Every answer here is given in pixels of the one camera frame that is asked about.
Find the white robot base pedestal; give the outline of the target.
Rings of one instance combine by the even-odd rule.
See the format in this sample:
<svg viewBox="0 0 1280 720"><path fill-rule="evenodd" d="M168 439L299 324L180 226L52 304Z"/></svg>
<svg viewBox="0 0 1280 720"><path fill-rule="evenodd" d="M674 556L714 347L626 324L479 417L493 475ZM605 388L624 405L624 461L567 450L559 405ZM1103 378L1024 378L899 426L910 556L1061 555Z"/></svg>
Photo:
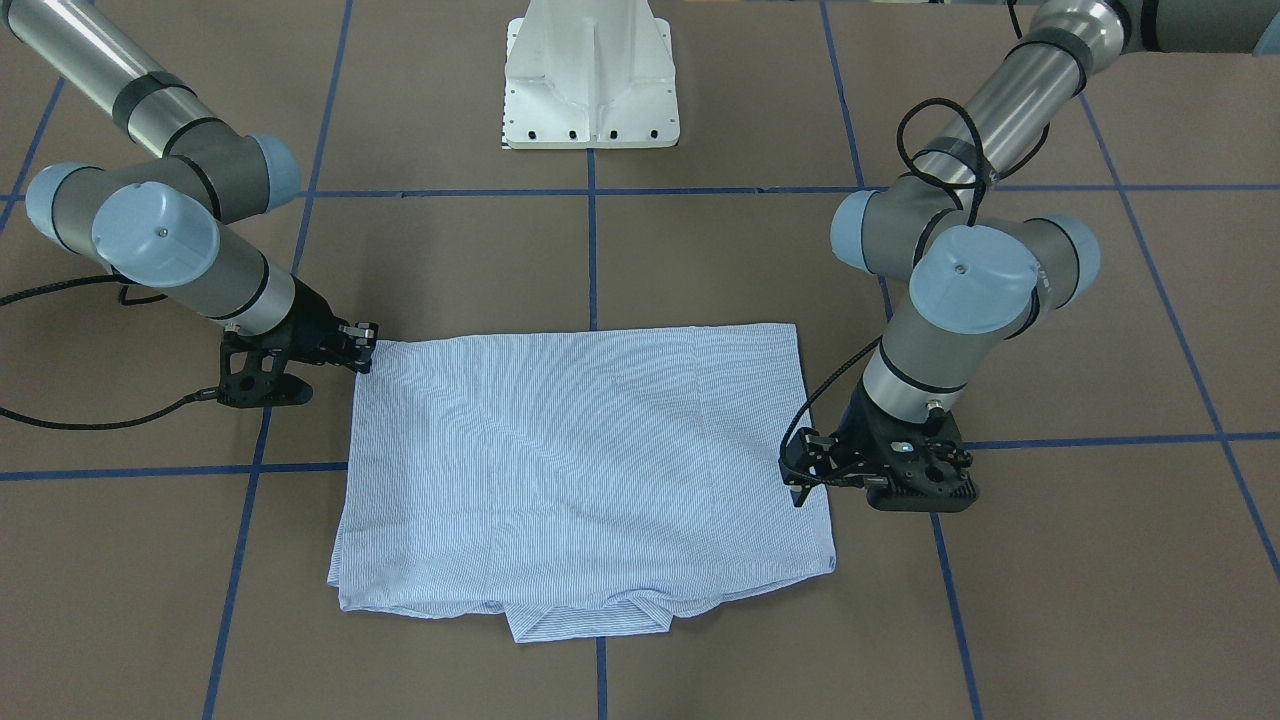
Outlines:
<svg viewBox="0 0 1280 720"><path fill-rule="evenodd" d="M502 143L669 149L681 137L669 22L648 1L531 1L506 27Z"/></svg>

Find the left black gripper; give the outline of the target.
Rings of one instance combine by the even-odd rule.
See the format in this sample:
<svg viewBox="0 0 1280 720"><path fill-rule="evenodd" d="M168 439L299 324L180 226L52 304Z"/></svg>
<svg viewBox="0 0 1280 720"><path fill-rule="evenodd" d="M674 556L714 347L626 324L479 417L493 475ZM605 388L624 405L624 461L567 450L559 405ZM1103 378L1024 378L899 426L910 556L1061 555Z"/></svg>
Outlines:
<svg viewBox="0 0 1280 720"><path fill-rule="evenodd" d="M973 456L954 415L929 410L922 424L877 406L859 384L838 428L823 436L800 429L800 456L780 456L794 507L818 487L864 489L870 507L886 512L961 512L979 498Z"/></svg>

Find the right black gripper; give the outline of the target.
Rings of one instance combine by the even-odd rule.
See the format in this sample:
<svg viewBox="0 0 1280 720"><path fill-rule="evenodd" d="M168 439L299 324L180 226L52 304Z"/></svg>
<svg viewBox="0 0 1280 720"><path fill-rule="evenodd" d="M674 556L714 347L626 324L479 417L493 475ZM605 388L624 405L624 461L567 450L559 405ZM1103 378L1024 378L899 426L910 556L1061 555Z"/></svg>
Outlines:
<svg viewBox="0 0 1280 720"><path fill-rule="evenodd" d="M348 325L324 297L293 279L294 297L280 323L261 334L225 331L219 357L218 402L228 407L278 407L311 400L308 383L288 373L291 361L338 365L369 374L379 324Z"/></svg>

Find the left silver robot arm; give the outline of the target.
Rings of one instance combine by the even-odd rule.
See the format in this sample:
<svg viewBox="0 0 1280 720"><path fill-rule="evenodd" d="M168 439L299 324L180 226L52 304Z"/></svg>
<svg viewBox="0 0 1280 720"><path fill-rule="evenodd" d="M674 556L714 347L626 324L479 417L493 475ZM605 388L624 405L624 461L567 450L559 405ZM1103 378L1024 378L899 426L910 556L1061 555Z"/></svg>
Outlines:
<svg viewBox="0 0 1280 720"><path fill-rule="evenodd" d="M858 191L829 225L835 256L905 283L837 429L792 420L781 480L801 507L822 486L881 511L959 512L978 498L954 406L1002 341L1078 300L1100 242L1069 217L980 217L987 193L1042 147L1056 113L1134 53L1277 51L1275 1L1046 1L969 102L919 102L895 136L905 172Z"/></svg>

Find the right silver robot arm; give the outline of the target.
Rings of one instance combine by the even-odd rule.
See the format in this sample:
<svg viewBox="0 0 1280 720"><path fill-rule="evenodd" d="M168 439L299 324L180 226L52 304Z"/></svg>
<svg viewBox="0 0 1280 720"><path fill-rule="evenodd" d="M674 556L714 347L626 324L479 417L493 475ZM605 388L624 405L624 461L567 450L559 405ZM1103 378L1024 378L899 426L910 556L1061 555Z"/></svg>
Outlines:
<svg viewBox="0 0 1280 720"><path fill-rule="evenodd" d="M113 281L155 290L218 324L220 404L306 404L312 391L288 373L292 361L371 369L378 325L339 318L233 229L300 195L285 143L238 133L84 1L5 1L3 26L152 154L118 170L42 169L26 191L31 224Z"/></svg>

